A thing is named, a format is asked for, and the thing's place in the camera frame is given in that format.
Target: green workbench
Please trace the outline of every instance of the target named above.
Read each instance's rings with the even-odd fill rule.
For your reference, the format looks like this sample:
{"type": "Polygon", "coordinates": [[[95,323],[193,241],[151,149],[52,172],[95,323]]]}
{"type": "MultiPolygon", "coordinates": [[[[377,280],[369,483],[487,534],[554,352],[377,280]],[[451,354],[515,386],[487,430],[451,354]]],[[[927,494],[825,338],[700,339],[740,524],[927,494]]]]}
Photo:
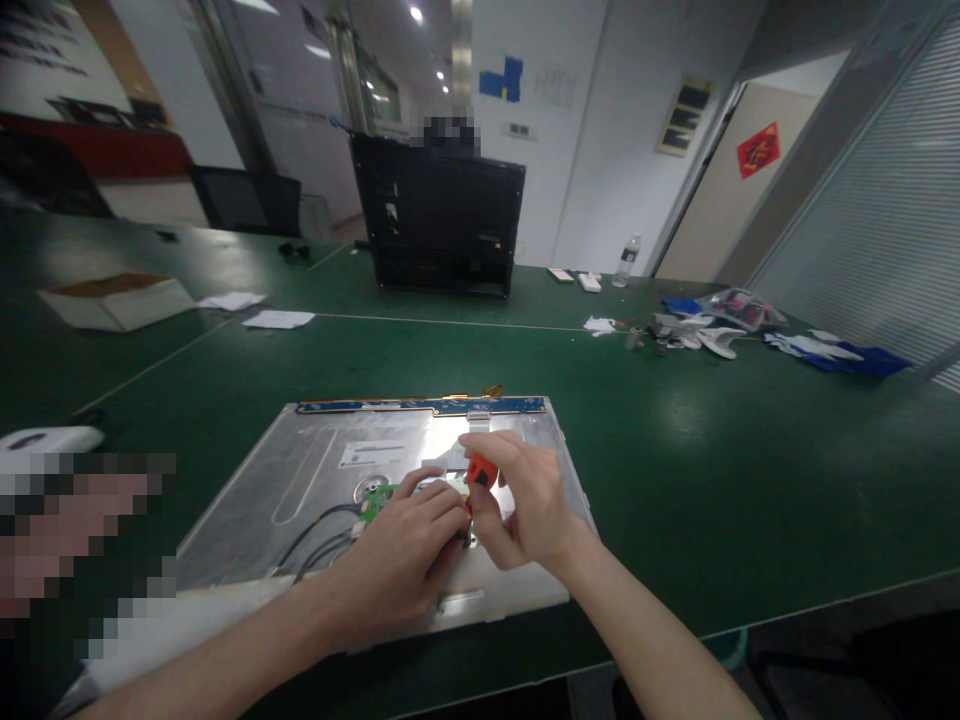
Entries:
{"type": "MultiPolygon", "coordinates": [[[[926,382],[823,373],[756,340],[735,361],[708,351],[624,348],[591,337],[590,315],[643,322],[662,297],[712,286],[631,280],[597,295],[518,267],[506,301],[377,288],[367,253],[320,245],[309,261],[279,240],[8,214],[0,423],[55,422],[94,402],[109,450],[175,452],[145,517],[78,561],[66,597],[24,631],[66,672],[72,643],[145,592],[178,542],[284,403],[327,397],[549,396],[618,558],[698,635],[838,602],[960,566],[960,397],[926,382]],[[318,313],[293,331],[251,330],[198,310],[130,335],[78,332],[36,298],[83,273],[178,277],[195,296],[268,292],[318,313]]],[[[389,717],[539,682],[609,660],[575,603],[325,661],[254,715],[298,710],[389,717]]]]}

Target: black chair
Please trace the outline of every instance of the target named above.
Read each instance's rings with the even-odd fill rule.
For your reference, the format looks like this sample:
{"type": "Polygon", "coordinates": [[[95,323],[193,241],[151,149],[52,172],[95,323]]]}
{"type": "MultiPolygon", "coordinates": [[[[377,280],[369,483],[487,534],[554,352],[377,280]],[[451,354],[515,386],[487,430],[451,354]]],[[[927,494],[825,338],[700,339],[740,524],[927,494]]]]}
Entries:
{"type": "Polygon", "coordinates": [[[116,217],[77,156],[57,140],[0,133],[0,174],[25,200],[47,212],[116,217]]]}
{"type": "Polygon", "coordinates": [[[779,720],[789,715],[769,669],[791,667],[867,682],[895,717],[960,717],[960,611],[927,615],[854,635],[849,660],[779,652],[748,655],[748,664],[779,720]]]}
{"type": "Polygon", "coordinates": [[[193,165],[190,179],[210,227],[300,237],[300,181],[193,165]]]}

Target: cardboard box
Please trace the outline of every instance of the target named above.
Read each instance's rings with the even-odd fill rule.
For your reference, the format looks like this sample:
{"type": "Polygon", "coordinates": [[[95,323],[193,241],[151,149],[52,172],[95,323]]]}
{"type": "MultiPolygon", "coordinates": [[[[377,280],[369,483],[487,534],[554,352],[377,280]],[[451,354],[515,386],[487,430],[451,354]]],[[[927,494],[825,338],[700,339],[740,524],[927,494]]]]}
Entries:
{"type": "Polygon", "coordinates": [[[40,297],[73,327],[113,332],[136,330],[197,306],[173,278],[145,273],[41,290],[40,297]]]}

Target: blue circuit board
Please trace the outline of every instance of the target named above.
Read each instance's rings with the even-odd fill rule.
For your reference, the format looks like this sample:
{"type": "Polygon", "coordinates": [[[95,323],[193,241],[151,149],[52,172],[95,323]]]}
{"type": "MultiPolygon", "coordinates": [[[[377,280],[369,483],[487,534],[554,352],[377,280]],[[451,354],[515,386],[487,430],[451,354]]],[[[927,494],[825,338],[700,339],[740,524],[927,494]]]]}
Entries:
{"type": "Polygon", "coordinates": [[[378,412],[432,410],[434,417],[457,417],[466,415],[468,412],[489,412],[491,415],[542,413],[547,411],[547,406],[541,396],[495,398],[449,397],[424,400],[319,400],[316,402],[302,402],[297,405],[297,413],[300,415],[356,412],[358,410],[374,410],[378,412]]]}

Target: red poster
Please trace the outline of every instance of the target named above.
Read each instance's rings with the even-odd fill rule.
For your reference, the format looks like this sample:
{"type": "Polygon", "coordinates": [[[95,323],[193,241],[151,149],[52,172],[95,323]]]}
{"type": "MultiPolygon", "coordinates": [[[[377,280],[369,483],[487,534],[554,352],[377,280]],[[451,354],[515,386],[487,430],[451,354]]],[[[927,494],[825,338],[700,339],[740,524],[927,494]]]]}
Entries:
{"type": "Polygon", "coordinates": [[[740,175],[746,180],[755,172],[780,157],[780,136],[777,124],[771,123],[752,138],[737,146],[740,175]]]}

